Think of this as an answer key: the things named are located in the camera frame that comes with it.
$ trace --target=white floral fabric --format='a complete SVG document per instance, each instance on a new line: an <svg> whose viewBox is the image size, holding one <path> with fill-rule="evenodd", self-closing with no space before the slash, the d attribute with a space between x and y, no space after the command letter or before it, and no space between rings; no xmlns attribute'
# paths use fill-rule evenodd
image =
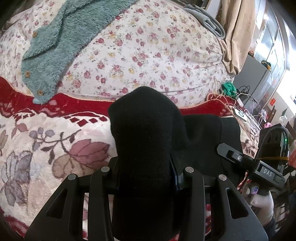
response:
<svg viewBox="0 0 296 241"><path fill-rule="evenodd" d="M45 0L0 38L0 76L31 95L22 82L21 59L33 32L48 25L65 0ZM166 1L139 0L99 33L69 64L58 92L114 101L150 86L178 107L204 101L232 81L216 37L191 14Z"/></svg>

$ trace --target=pink object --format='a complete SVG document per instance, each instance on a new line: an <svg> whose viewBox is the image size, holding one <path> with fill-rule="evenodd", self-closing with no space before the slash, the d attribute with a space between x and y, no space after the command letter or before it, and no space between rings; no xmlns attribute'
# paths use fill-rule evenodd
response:
<svg viewBox="0 0 296 241"><path fill-rule="evenodd" d="M271 123L270 123L270 122L266 122L266 123L264 124L264 128L269 128L269 127L271 127Z"/></svg>

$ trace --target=bed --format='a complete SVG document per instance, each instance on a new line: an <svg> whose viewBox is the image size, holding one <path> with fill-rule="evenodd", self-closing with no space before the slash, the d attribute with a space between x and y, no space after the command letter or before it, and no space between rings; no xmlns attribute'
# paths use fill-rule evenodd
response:
<svg viewBox="0 0 296 241"><path fill-rule="evenodd" d="M34 31L50 24L63 3L33 5L0 38L0 213L22 237L68 174L91 174L117 155L107 109L121 96L149 86L183 114L230 115L206 99L233 80L216 37L181 6L159 0L139 0L118 15L67 67L57 94L33 104L21 59ZM244 151L253 155L256 143L248 140L257 136L242 128Z"/></svg>

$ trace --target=gray blanket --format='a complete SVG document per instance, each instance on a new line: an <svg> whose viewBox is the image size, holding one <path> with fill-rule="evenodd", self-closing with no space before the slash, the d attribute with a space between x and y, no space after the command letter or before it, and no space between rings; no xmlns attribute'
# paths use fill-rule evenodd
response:
<svg viewBox="0 0 296 241"><path fill-rule="evenodd" d="M217 38L225 38L225 31L221 24L209 15L206 10L191 4L187 4L184 10L195 16L195 18Z"/></svg>

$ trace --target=black sleeve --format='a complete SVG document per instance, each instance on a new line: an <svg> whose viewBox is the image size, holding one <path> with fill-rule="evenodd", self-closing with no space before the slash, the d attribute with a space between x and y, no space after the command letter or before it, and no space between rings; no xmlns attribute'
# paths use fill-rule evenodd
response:
<svg viewBox="0 0 296 241"><path fill-rule="evenodd" d="M264 227L264 230L268 236L268 240L271 240L272 237L276 234L276 221L274 218L272 218L272 220L267 224L265 225Z"/></svg>

